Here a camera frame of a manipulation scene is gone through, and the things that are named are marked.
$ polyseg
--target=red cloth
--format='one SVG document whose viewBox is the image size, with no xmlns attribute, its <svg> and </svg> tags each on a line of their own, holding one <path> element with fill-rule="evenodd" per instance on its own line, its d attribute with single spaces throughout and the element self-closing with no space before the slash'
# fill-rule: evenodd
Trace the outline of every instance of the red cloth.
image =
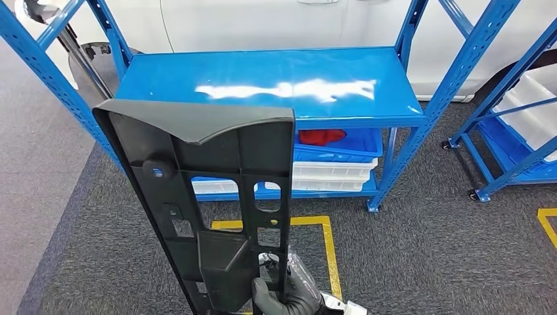
<svg viewBox="0 0 557 315">
<path fill-rule="evenodd" d="M 312 146 L 325 146 L 329 142 L 339 141 L 346 136 L 341 129 L 300 130 L 300 143 Z"/>
</svg>

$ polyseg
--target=blue plastic bin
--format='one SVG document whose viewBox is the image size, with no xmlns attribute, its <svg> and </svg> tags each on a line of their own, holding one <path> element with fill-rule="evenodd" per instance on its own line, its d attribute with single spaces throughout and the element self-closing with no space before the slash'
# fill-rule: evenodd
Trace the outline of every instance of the blue plastic bin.
<svg viewBox="0 0 557 315">
<path fill-rule="evenodd" d="M 383 155 L 381 129 L 344 129 L 346 136 L 326 146 L 300 144 L 294 138 L 294 161 L 370 163 Z"/>
<path fill-rule="evenodd" d="M 511 126 L 503 122 L 499 117 L 489 118 L 480 121 L 478 124 L 483 133 L 495 141 L 507 154 L 508 158 L 514 163 L 521 162 L 534 150 L 526 143 L 526 140 L 522 138 Z M 529 171 L 539 171 L 541 169 L 548 169 L 554 167 L 557 161 L 546 162 L 541 161 L 534 165 Z"/>
</svg>

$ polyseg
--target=shelf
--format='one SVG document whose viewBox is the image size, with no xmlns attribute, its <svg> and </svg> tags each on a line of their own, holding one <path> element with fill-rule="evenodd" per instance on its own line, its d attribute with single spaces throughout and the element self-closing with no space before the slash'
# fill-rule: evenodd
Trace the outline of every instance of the shelf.
<svg viewBox="0 0 557 315">
<path fill-rule="evenodd" d="M 139 54 L 116 98 L 291 107 L 298 129 L 425 122 L 391 47 Z"/>
<path fill-rule="evenodd" d="M 257 184 L 256 199 L 271 200 L 280 198 L 280 190 L 266 189 L 264 183 Z M 375 172 L 371 172 L 370 180 L 363 185 L 361 192 L 329 192 L 293 190 L 292 198 L 333 198 L 333 197 L 369 197 L 377 193 Z M 198 194 L 197 201 L 232 201 L 238 200 L 238 194 Z"/>
<path fill-rule="evenodd" d="M 487 147 L 493 154 L 493 157 L 499 164 L 499 167 L 503 171 L 508 171 L 513 166 L 516 165 L 512 161 L 508 154 L 494 141 L 492 138 L 487 136 L 481 128 L 478 128 L 479 134 L 481 135 L 483 141 L 486 143 Z M 519 184 L 551 184 L 557 183 L 557 167 L 552 169 L 541 169 L 538 171 L 530 171 L 526 174 L 520 174 L 515 179 L 511 180 L 509 184 L 519 185 Z"/>
</svg>

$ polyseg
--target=white plastic bin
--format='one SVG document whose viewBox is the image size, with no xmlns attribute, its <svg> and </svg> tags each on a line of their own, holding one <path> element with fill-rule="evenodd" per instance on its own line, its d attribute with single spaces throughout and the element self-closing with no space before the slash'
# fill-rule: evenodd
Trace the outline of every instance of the white plastic bin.
<svg viewBox="0 0 557 315">
<path fill-rule="evenodd" d="M 292 190 L 326 190 L 330 192 L 361 192 L 361 180 L 321 180 L 313 178 L 292 178 Z M 278 190 L 280 187 L 274 182 L 265 182 L 266 189 Z"/>
<path fill-rule="evenodd" d="M 557 64 L 525 72 L 517 85 L 510 89 L 493 108 L 501 112 L 528 105 L 557 95 Z M 528 108 L 499 116 L 513 128 L 533 150 L 539 149 L 557 135 L 557 102 Z M 557 160 L 557 151 L 545 158 L 546 162 Z"/>
<path fill-rule="evenodd" d="M 238 185 L 233 180 L 193 180 L 193 191 L 196 194 L 226 194 L 238 192 Z"/>
<path fill-rule="evenodd" d="M 370 171 L 377 166 L 378 159 L 371 163 L 342 163 L 342 162 L 294 162 L 292 178 L 315 178 L 315 179 L 343 179 L 369 180 Z"/>
</svg>

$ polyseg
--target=white car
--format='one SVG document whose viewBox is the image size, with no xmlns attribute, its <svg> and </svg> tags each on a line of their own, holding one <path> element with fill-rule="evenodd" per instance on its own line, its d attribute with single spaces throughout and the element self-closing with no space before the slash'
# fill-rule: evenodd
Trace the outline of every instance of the white car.
<svg viewBox="0 0 557 315">
<path fill-rule="evenodd" d="M 63 7 L 67 2 L 38 0 L 54 7 Z M 488 2 L 458 1 L 473 24 Z M 410 0 L 106 0 L 106 3 L 132 49 L 170 53 L 393 45 Z M 45 25 L 31 20 L 23 5 L 24 0 L 16 0 L 16 16 L 37 38 Z M 497 72 L 517 61 L 556 16 L 555 0 L 522 1 L 455 100 L 471 100 Z M 70 25 L 81 45 L 107 42 L 86 4 Z M 429 1 L 412 43 L 408 69 L 418 99 L 431 98 L 463 42 L 438 1 Z M 66 51 L 58 41 L 47 54 L 77 88 Z"/>
</svg>

